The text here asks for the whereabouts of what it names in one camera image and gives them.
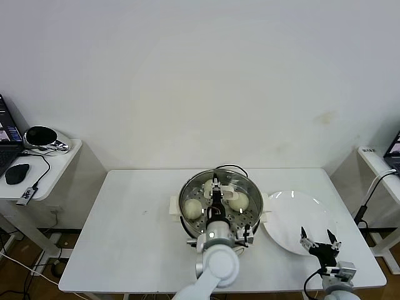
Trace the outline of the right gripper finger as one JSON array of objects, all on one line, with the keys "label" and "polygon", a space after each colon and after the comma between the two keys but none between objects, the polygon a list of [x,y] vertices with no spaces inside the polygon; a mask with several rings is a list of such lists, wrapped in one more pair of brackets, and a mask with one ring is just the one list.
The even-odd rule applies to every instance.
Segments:
[{"label": "right gripper finger", "polygon": [[327,230],[327,235],[331,242],[332,249],[339,249],[341,247],[341,242],[338,242],[336,236],[329,229]]},{"label": "right gripper finger", "polygon": [[301,238],[300,238],[300,244],[304,249],[311,249],[311,248],[317,248],[318,245],[311,239],[308,238],[306,231],[303,227],[301,227]]}]

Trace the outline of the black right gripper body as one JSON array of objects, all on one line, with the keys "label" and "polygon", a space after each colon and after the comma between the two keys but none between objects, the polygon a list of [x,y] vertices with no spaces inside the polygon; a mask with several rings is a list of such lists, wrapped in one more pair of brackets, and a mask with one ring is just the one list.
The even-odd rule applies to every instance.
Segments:
[{"label": "black right gripper body", "polygon": [[336,267],[336,258],[339,250],[333,248],[332,245],[317,242],[309,248],[308,252],[310,255],[317,257],[321,268]]}]

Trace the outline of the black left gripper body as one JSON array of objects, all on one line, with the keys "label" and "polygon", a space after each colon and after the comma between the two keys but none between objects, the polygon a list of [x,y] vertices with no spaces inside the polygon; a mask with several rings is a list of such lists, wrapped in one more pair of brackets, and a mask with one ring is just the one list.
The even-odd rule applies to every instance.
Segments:
[{"label": "black left gripper body", "polygon": [[207,208],[207,220],[208,221],[225,221],[226,210],[223,205],[221,198],[215,198],[212,200],[212,204]]}]

